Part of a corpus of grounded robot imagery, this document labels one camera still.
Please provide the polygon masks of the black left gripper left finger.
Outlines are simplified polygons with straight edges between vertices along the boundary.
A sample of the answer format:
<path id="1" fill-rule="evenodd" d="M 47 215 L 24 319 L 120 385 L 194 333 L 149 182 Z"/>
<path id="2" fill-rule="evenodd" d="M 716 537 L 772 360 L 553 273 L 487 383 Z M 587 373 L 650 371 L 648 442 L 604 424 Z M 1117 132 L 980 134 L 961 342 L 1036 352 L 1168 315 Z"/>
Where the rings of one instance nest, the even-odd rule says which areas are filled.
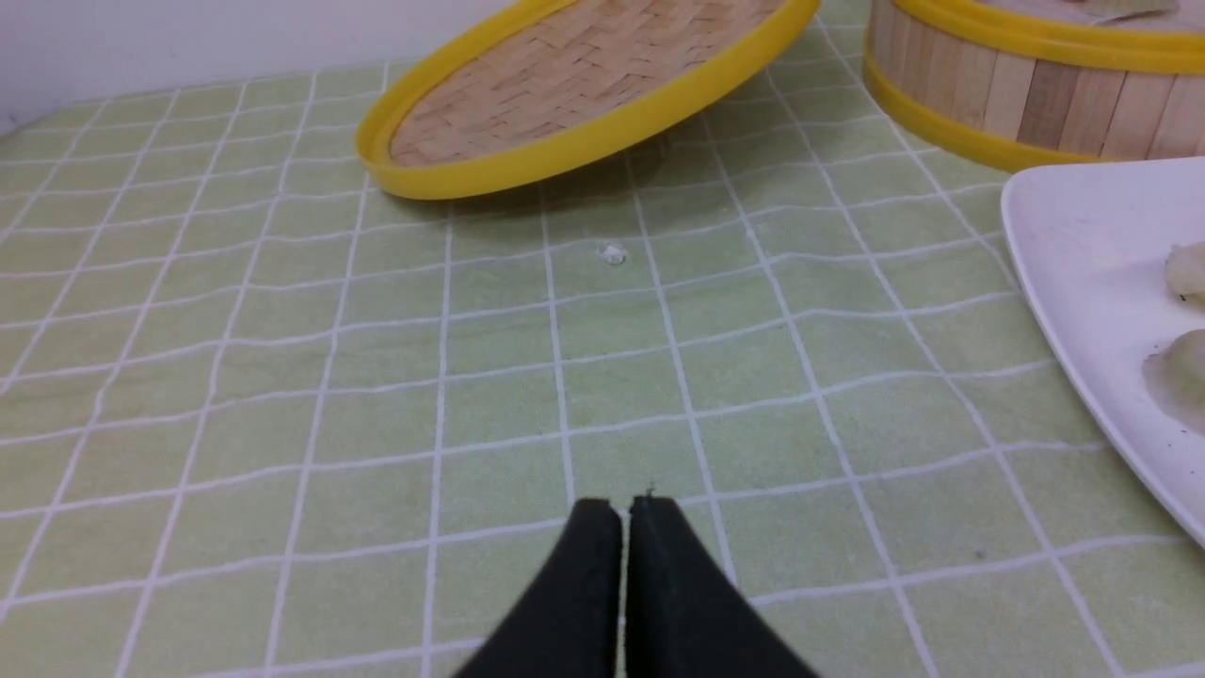
<path id="1" fill-rule="evenodd" d="M 619 643 L 621 518 L 578 499 L 521 599 L 458 677 L 612 677 Z"/>

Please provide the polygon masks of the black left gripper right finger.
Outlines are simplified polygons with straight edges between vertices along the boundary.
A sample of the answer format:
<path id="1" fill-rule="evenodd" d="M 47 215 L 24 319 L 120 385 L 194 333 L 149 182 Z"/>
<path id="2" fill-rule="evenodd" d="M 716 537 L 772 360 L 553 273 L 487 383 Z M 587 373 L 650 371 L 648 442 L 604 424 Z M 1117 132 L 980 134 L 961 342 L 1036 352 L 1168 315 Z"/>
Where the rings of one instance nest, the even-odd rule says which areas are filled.
<path id="1" fill-rule="evenodd" d="M 629 511 L 629 677 L 815 677 L 710 558 L 674 499 Z"/>

